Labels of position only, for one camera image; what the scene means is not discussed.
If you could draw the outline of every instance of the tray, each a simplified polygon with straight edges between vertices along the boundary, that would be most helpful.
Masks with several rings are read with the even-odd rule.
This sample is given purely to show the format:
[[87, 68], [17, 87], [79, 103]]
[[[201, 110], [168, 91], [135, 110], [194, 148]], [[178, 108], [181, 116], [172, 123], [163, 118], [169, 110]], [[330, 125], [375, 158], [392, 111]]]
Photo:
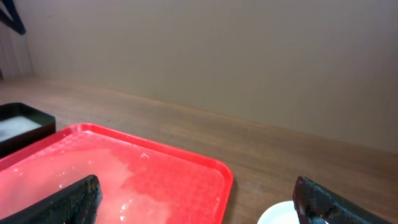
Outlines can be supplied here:
[[0, 182], [8, 192], [0, 196], [0, 219], [17, 212], [5, 195], [17, 195], [12, 201], [23, 205], [14, 209], [21, 210], [90, 174], [103, 191], [96, 224], [221, 223], [233, 183], [231, 170], [215, 159], [76, 124], [0, 159], [0, 179], [9, 179]]
[[15, 126], [15, 123], [13, 123], [13, 128], [21, 129], [21, 133], [6, 139], [2, 138], [5, 130], [0, 128], [0, 158], [55, 133], [55, 118], [53, 116], [23, 103], [0, 105], [0, 122], [5, 120], [10, 121], [12, 118], [22, 118], [25, 122], [28, 122], [28, 125], [18, 124]]

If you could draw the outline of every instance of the wall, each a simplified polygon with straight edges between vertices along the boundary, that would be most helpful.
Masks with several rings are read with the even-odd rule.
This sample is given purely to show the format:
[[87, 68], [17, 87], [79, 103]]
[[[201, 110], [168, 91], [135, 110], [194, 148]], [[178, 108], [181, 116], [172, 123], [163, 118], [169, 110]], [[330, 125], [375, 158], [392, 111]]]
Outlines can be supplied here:
[[[0, 9], [7, 9], [0, 1]], [[3, 78], [33, 75], [26, 36], [15, 33], [0, 22], [0, 69]]]
[[396, 0], [16, 0], [36, 74], [398, 150]]

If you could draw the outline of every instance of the brown tabletop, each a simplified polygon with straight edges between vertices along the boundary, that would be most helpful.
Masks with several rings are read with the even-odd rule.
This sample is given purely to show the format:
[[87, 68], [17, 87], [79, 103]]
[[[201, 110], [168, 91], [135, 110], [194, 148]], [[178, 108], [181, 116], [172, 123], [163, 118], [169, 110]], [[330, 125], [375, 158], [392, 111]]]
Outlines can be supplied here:
[[0, 104], [15, 101], [54, 115], [57, 129], [97, 123], [225, 162], [235, 180], [224, 223], [257, 223], [292, 199], [299, 175], [398, 223], [398, 153], [54, 80], [1, 81]]

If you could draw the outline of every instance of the table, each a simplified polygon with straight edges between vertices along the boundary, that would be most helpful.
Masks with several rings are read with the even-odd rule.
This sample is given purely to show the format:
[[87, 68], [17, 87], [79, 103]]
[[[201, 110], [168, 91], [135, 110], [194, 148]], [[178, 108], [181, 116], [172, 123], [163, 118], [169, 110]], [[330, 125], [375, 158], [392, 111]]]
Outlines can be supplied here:
[[235, 180], [224, 223], [256, 223], [292, 199], [299, 175], [398, 223], [398, 153], [39, 77], [1, 81], [0, 104], [15, 101], [54, 115], [57, 129], [97, 123], [225, 162]]

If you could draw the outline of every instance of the tray rim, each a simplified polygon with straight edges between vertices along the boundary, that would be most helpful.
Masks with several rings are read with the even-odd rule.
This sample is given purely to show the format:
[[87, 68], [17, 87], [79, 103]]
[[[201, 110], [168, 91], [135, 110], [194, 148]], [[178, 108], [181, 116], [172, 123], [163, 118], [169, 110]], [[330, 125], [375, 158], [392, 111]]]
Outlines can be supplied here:
[[138, 146], [142, 146], [142, 144], [145, 144], [146, 146], [142, 147], [216, 170], [224, 178], [224, 188], [220, 197], [218, 209], [215, 213], [214, 223], [222, 223], [234, 180], [232, 170], [224, 162], [197, 154], [195, 152], [183, 150], [177, 147], [141, 138], [132, 134], [117, 131], [115, 129], [107, 128], [94, 123], [78, 123], [67, 126], [62, 130], [47, 136], [44, 139], [41, 139], [15, 153], [3, 157], [2, 159], [0, 159], [0, 172], [35, 154], [36, 152], [39, 152], [40, 150], [49, 147], [52, 144], [55, 144], [63, 138], [80, 131], [91, 131], [96, 134], [101, 134], [103, 136], [115, 138], [117, 140], [128, 142]]

